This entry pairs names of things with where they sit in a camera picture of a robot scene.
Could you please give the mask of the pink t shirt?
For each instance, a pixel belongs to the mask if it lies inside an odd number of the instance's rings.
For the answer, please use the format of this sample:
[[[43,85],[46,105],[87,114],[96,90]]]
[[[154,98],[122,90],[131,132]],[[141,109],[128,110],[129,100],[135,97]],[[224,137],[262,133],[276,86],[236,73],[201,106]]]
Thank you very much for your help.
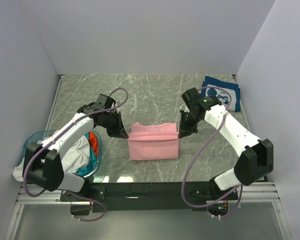
[[[173,160],[179,157],[177,124],[131,125],[128,134],[129,157],[132,161]]]

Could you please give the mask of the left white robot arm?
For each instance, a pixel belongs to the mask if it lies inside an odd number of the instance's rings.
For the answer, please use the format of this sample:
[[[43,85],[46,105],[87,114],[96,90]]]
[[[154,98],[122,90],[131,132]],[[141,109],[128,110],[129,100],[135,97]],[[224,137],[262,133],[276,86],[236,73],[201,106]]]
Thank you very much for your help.
[[[72,119],[57,133],[39,144],[30,143],[25,150],[23,185],[35,184],[45,191],[72,191],[78,201],[86,200],[90,188],[85,179],[65,172],[62,158],[69,149],[95,127],[102,127],[111,138],[128,139],[120,105],[111,96],[100,94],[95,102],[80,107]]]

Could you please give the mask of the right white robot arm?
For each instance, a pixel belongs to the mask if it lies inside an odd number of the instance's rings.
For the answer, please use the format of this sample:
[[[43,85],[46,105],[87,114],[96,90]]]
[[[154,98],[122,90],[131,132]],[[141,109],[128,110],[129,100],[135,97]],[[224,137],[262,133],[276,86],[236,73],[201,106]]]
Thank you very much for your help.
[[[238,156],[232,169],[211,179],[209,193],[212,198],[220,200],[228,189],[238,185],[249,186],[273,171],[273,143],[247,130],[216,96],[202,96],[193,87],[181,97],[188,110],[180,112],[178,138],[197,133],[198,123],[205,121],[229,142]]]

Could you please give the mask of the orange t shirt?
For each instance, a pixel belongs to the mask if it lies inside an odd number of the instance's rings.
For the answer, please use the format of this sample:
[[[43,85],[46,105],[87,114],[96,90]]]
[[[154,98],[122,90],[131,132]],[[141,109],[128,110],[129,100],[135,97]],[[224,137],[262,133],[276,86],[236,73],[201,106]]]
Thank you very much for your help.
[[[90,157],[101,152],[102,141],[99,134],[93,129],[82,135],[75,129],[71,129],[63,136],[61,136],[61,130],[58,134],[60,139],[55,141],[53,148],[62,157],[69,154],[73,155],[74,153]]]

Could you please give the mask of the blue plastic laundry basket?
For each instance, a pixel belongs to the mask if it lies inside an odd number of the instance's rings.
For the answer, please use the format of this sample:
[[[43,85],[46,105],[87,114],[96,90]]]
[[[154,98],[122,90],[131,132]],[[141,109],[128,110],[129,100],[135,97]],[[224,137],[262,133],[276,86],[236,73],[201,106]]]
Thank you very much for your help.
[[[23,181],[22,175],[23,175],[23,167],[24,167],[24,159],[25,159],[26,148],[32,143],[40,144],[43,140],[47,140],[49,137],[56,134],[57,132],[58,132],[58,130],[39,131],[39,132],[36,132],[33,135],[31,135],[26,140],[26,142],[23,146],[23,159],[22,159],[22,161],[20,161],[20,164],[18,166],[16,166],[13,170],[13,177],[15,178],[15,180],[17,180],[18,182]]]

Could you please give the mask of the white t shirt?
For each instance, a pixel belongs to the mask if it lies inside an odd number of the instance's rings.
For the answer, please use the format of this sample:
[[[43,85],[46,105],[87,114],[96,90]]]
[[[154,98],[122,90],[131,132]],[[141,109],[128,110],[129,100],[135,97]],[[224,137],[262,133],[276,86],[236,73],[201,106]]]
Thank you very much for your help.
[[[76,173],[85,175],[86,170],[90,163],[90,143],[88,140],[89,134],[82,136],[75,144],[66,152],[61,159],[63,171],[66,173]]]

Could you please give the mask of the teal t shirt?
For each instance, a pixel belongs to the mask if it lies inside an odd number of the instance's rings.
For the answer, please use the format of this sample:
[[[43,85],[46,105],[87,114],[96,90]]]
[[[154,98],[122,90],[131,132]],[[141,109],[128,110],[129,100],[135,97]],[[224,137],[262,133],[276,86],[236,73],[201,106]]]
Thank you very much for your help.
[[[102,155],[103,151],[94,151],[92,147],[89,148],[89,162],[88,165],[85,167],[80,168],[77,172],[75,172],[76,175],[87,178],[91,175],[93,175],[100,167],[101,161],[102,161]]]

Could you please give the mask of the folded blue printed t shirt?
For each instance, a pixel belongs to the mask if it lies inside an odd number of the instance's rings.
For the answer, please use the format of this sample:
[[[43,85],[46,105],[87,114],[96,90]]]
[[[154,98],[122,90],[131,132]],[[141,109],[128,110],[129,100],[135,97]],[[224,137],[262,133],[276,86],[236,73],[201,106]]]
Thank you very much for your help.
[[[203,97],[215,96],[225,106],[228,106],[229,111],[241,111],[241,91],[238,84],[206,76],[202,83],[202,87],[204,88],[201,90],[201,95]]]

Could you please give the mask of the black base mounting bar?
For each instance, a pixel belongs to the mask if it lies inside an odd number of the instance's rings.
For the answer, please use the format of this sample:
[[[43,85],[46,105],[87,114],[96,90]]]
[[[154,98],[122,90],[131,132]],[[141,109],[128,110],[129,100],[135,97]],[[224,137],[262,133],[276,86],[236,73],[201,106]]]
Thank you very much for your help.
[[[188,209],[181,188],[181,182],[90,183],[77,194],[104,204],[108,211]],[[194,205],[204,205],[226,193],[208,181],[186,182],[184,188],[186,200]]]

